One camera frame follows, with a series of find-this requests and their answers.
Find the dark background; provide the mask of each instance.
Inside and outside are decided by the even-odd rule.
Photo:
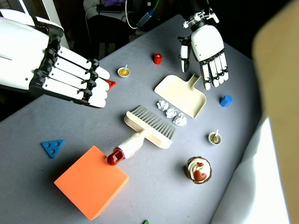
[[[128,4],[129,2],[131,2],[131,5],[128,5],[129,11],[133,12],[129,17],[134,25],[148,11],[148,8],[146,0],[128,0]],[[210,0],[212,8],[220,20],[217,28],[223,40],[248,57],[251,57],[252,41],[258,30],[287,2],[289,0]],[[40,16],[48,19],[40,0],[24,0],[24,3],[32,17]],[[175,3],[175,0],[160,0],[155,14],[142,27],[141,31],[147,32],[178,14]],[[103,47],[100,43],[105,43],[104,48],[109,48],[108,46],[113,43],[113,50],[116,50],[134,37],[135,30],[130,29],[125,22],[97,15],[88,20],[90,42],[83,1],[54,0],[54,4],[70,49],[86,58],[99,58],[100,48]],[[17,0],[0,0],[0,7],[22,11]],[[113,50],[105,50],[105,55]],[[34,92],[20,93],[0,89],[0,121],[40,95],[40,93]]]

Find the white robotic hand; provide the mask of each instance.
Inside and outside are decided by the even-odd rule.
[[[189,37],[179,37],[181,39],[181,63],[182,71],[187,72],[189,68],[190,50],[200,64],[201,73],[206,90],[211,89],[211,83],[215,87],[228,80],[228,67],[224,54],[224,44],[219,31],[207,24],[207,20],[213,18],[219,22],[215,13],[209,8],[209,14],[205,12],[195,13],[185,21],[183,26],[188,28],[191,25],[193,33]]]
[[[110,74],[95,59],[60,46],[61,26],[10,9],[0,9],[0,85],[40,89],[79,104],[106,105]]]

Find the orange box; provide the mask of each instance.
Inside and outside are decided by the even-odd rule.
[[[128,182],[119,167],[110,166],[96,146],[91,147],[54,183],[74,205],[93,220]]]

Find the cupcake frosting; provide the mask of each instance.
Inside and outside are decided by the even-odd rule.
[[[199,170],[201,173],[206,174],[206,178],[202,181],[199,181],[199,183],[205,181],[206,179],[208,179],[210,177],[211,167],[207,160],[196,158],[190,162],[190,164],[188,166],[188,172],[189,172],[192,180],[194,180],[194,172],[196,170]]]

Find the brush bristles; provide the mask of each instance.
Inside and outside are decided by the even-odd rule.
[[[150,112],[144,106],[139,105],[135,110],[131,112],[139,119],[143,120],[145,123],[150,125],[152,128],[159,131],[168,139],[172,139],[175,133],[175,127],[169,125],[167,122],[163,121],[161,118],[156,116],[154,113]]]

